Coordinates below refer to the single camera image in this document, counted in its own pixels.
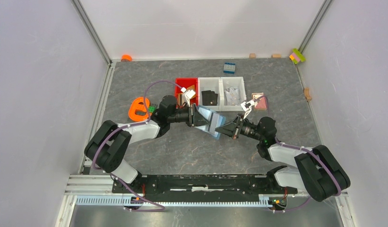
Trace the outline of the blue card holder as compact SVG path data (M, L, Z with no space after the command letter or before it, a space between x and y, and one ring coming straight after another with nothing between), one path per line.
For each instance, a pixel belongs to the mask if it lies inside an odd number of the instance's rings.
M208 120L208 123L203 126L196 126L195 128L210 134L218 140L221 133L217 132L216 128L224 125L226 117L202 105L199 105L197 110L206 120Z

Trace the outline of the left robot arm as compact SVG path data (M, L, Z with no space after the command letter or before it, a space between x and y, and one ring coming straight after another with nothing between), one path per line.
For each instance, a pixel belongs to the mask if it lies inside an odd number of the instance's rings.
M142 180L140 172L124 160L128 145L146 139L156 139L166 134L172 123L185 123L189 127L208 126L195 104L177 107L177 98L164 96L150 121L116 124L104 121L85 147L84 154L92 160L93 167L116 176L124 182L129 192L138 192Z

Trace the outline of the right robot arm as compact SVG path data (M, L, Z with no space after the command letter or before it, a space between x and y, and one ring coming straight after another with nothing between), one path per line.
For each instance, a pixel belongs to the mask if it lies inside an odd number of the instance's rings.
M276 134L276 122L262 117L257 124L241 115L233 121L216 128L216 132L237 139L240 136L257 140L259 155L268 161L283 163L269 172L267 189L278 193L285 187L305 191L315 201L321 202L331 196L339 196L351 185L351 180L328 147L313 148L289 145L280 141Z

